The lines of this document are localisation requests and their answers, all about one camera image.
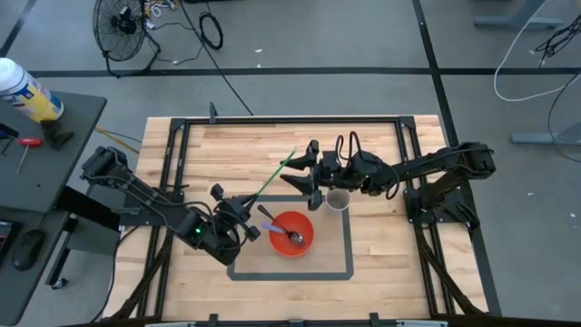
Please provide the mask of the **red plastic bowl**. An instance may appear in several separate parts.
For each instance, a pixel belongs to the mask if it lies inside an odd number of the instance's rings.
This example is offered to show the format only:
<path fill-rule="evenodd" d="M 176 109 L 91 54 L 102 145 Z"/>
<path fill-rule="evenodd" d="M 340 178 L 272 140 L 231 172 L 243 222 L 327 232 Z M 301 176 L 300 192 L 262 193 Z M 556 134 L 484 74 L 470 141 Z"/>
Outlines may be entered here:
<path fill-rule="evenodd" d="M 296 232 L 302 236 L 302 246 L 296 245 L 286 233 L 269 232 L 270 243 L 273 249 L 280 255 L 297 258 L 305 254 L 314 241 L 314 227 L 310 219 L 304 213 L 287 211 L 275 217 L 273 226 L 283 226 L 289 232 Z"/>

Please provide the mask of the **green plastic utensil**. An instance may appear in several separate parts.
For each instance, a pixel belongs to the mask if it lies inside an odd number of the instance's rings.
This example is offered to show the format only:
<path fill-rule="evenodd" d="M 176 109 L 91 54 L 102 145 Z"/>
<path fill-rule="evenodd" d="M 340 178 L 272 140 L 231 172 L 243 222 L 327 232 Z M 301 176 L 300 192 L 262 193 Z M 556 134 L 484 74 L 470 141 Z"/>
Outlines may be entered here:
<path fill-rule="evenodd" d="M 269 184 L 281 173 L 282 169 L 287 165 L 287 163 L 292 159 L 294 154 L 296 154 L 297 147 L 295 146 L 289 155 L 283 159 L 279 167 L 272 173 L 272 175 L 263 183 L 261 188 L 254 194 L 256 197 L 260 196 L 262 192 L 269 186 Z"/>

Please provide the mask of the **metal spoon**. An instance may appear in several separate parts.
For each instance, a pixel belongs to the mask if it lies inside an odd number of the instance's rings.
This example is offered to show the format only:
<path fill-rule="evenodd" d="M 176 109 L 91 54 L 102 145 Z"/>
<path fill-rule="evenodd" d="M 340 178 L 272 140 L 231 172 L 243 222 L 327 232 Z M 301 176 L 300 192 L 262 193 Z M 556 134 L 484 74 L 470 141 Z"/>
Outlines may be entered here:
<path fill-rule="evenodd" d="M 305 245 L 305 242 L 303 241 L 303 237 L 302 237 L 302 235 L 300 233 L 289 231 L 284 225 L 282 225 L 281 223 L 279 223 L 273 217 L 273 215 L 262 204 L 259 204 L 258 205 L 258 210 L 261 213 L 263 213 L 264 215 L 266 215 L 268 218 L 270 218 L 273 223 L 277 224 L 280 227 L 280 229 L 286 234 L 287 238 L 294 245 L 299 246 L 299 247 L 303 247 Z"/>

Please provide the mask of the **black computer mouse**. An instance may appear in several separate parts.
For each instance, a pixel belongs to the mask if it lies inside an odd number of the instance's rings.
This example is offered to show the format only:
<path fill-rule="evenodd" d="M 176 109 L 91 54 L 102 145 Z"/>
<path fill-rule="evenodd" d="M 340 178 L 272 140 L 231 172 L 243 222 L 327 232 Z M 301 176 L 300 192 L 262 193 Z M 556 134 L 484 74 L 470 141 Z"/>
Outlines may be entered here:
<path fill-rule="evenodd" d="M 12 255 L 12 265 L 17 271 L 27 271 L 35 264 L 44 238 L 45 233 L 40 229 L 33 229 L 22 235 Z"/>

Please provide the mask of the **black aluminium table frame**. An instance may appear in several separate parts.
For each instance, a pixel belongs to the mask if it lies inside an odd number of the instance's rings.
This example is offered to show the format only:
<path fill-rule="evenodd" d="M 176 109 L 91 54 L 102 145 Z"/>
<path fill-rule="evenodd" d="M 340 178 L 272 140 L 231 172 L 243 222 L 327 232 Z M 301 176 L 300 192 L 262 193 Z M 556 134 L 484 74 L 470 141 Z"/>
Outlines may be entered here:
<path fill-rule="evenodd" d="M 331 150 L 338 135 L 356 132 L 361 144 L 383 161 L 396 164 L 414 153 L 428 154 L 445 144 L 435 115 L 414 117 L 408 131 L 393 115 L 239 116 L 215 123 L 197 118 L 188 133 L 172 133 L 167 117 L 148 119 L 135 171 L 158 185 L 163 177 L 181 182 L 189 201 L 210 203 L 218 183 L 227 194 L 257 192 L 296 146 L 302 155 L 311 140 Z M 263 195 L 300 195 L 276 177 Z M 204 251 L 172 243 L 169 262 L 154 277 L 148 310 L 165 322 L 220 322 L 422 319 L 429 302 L 419 250 L 404 199 L 354 193 L 350 200 L 354 273 L 347 281 L 233 281 L 226 267 Z"/>

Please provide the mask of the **black hex key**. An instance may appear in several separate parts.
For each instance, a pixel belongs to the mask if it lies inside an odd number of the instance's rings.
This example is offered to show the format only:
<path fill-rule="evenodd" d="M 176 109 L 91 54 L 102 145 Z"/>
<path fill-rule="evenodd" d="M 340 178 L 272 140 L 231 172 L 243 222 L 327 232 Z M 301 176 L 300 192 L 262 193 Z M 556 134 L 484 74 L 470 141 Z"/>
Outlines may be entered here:
<path fill-rule="evenodd" d="M 2 150 L 0 151 L 1 155 L 5 155 L 8 147 L 18 136 L 19 133 L 15 129 L 9 127 L 6 124 L 0 123 L 0 142 L 5 142 Z"/>

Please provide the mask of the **dark screen device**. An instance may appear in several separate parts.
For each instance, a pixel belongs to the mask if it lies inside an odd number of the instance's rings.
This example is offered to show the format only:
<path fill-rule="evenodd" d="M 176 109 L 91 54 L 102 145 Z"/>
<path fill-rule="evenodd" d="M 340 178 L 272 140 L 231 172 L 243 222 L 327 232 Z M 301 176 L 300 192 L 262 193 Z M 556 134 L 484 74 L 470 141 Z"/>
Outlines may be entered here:
<path fill-rule="evenodd" d="M 19 229 L 18 222 L 0 220 L 0 265 L 5 260 Z"/>

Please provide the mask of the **grey desk leg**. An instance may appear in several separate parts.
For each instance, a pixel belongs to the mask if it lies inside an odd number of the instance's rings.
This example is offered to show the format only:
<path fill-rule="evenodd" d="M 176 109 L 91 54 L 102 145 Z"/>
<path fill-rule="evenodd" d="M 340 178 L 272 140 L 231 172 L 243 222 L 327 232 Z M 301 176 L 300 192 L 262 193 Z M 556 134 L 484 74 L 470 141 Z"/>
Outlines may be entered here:
<path fill-rule="evenodd" d="M 581 145 L 581 122 L 570 125 L 560 133 L 512 133 L 512 144 Z"/>
<path fill-rule="evenodd" d="M 539 16 L 538 13 L 547 0 L 524 0 L 512 15 L 482 15 L 474 18 L 476 27 L 495 27 L 507 29 L 555 29 L 563 24 L 557 18 Z"/>

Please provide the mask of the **black floor fan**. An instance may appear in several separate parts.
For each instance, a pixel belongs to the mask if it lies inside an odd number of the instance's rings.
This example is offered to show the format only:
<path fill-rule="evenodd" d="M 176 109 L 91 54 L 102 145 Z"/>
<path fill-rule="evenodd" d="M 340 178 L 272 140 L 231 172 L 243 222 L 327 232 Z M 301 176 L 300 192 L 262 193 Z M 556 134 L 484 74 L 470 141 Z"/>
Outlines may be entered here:
<path fill-rule="evenodd" d="M 92 28 L 107 73 L 115 78 L 144 74 L 151 69 L 162 51 L 147 31 L 145 0 L 95 0 Z M 145 40 L 153 44 L 153 56 L 143 69 L 123 74 L 111 69 L 111 62 L 120 63 L 134 58 Z"/>

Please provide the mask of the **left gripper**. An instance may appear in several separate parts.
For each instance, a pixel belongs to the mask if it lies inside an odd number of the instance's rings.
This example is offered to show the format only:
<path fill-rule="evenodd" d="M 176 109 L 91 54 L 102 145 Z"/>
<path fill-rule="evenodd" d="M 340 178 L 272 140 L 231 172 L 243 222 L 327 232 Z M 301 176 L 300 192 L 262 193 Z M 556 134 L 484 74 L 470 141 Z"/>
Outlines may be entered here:
<path fill-rule="evenodd" d="M 254 242 L 261 236 L 257 227 L 248 225 L 251 208 L 257 200 L 256 193 L 226 197 L 223 188 L 216 183 L 211 188 L 210 195 L 216 201 L 213 211 L 220 227 L 224 227 L 226 233 L 232 232 L 235 236 L 234 248 L 242 248 L 247 241 Z"/>

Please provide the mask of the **black clamp block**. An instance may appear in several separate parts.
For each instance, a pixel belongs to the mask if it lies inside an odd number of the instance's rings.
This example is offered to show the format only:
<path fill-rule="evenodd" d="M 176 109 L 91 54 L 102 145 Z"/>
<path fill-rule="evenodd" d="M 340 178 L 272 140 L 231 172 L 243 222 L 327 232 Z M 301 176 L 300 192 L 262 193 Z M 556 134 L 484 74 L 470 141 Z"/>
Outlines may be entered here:
<path fill-rule="evenodd" d="M 40 122 L 44 141 L 54 150 L 59 151 L 74 137 L 73 132 L 64 132 L 58 121 L 43 120 Z"/>

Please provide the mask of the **yellow wipes canister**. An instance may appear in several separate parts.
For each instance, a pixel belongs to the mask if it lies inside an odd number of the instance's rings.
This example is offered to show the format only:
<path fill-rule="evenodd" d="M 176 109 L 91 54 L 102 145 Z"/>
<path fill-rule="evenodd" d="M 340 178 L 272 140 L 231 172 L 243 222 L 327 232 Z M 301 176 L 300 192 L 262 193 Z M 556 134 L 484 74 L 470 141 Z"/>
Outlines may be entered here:
<path fill-rule="evenodd" d="M 15 61 L 0 57 L 0 98 L 29 119 L 57 121 L 64 104 Z"/>

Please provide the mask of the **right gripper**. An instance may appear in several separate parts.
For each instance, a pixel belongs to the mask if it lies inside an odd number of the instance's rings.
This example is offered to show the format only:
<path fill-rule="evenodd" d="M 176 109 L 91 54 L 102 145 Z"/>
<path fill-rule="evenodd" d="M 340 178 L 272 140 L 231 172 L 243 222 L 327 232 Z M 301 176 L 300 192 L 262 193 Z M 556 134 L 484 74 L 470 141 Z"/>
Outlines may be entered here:
<path fill-rule="evenodd" d="M 305 154 L 296 159 L 290 159 L 285 166 L 303 171 L 313 167 L 310 176 L 296 176 L 282 174 L 281 179 L 293 186 L 302 195 L 309 195 L 309 210 L 315 211 L 322 204 L 322 193 L 319 189 L 324 186 L 332 189 L 343 189 L 350 192 L 357 190 L 363 184 L 363 174 L 354 168 L 351 155 L 341 154 L 343 139 L 337 139 L 333 151 L 324 151 L 323 157 L 317 162 L 319 142 L 311 140 Z"/>

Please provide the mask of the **red handled screwdriver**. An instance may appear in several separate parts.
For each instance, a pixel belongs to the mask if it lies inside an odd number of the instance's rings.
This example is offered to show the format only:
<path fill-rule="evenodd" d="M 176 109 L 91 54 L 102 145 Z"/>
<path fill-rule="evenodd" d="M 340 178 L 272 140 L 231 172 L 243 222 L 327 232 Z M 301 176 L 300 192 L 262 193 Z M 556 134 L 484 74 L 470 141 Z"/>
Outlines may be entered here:
<path fill-rule="evenodd" d="M 44 141 L 41 138 L 20 138 L 18 140 L 18 143 L 25 148 L 20 163 L 16 170 L 17 173 L 20 173 L 29 149 L 31 147 L 42 146 L 44 144 Z"/>

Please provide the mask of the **clear mat with grey border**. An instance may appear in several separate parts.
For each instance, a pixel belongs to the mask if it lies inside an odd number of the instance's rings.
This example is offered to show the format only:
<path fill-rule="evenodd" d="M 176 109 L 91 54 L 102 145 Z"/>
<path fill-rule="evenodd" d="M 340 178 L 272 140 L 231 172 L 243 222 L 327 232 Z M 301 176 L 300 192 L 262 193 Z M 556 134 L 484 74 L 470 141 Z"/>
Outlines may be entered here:
<path fill-rule="evenodd" d="M 272 221 L 258 210 L 262 204 L 275 218 L 287 211 L 308 216 L 314 227 L 314 241 L 300 257 L 278 254 L 270 243 L 268 230 L 261 223 Z M 347 281 L 354 273 L 349 211 L 335 211 L 327 204 L 310 211 L 307 198 L 301 195 L 263 195 L 251 208 L 251 225 L 261 236 L 247 242 L 227 274 L 233 281 L 290 282 L 290 281 Z"/>

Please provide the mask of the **dark grey side table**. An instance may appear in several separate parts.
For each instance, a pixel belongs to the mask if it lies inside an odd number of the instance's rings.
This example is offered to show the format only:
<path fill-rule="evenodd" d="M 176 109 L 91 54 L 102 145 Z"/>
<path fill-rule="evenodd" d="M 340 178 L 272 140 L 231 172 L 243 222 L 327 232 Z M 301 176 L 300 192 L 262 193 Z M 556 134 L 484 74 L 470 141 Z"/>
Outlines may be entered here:
<path fill-rule="evenodd" d="M 0 154 L 0 220 L 19 226 L 0 261 L 0 325 L 13 326 L 21 320 L 72 213 L 114 232 L 119 227 L 118 215 L 67 185 L 107 100 L 86 94 L 55 95 L 65 106 L 59 123 L 73 138 L 59 150 L 44 145 L 24 154 L 23 146 L 12 144 L 5 155 Z M 44 241 L 31 268 L 18 271 L 12 255 L 32 230 L 40 230 Z"/>

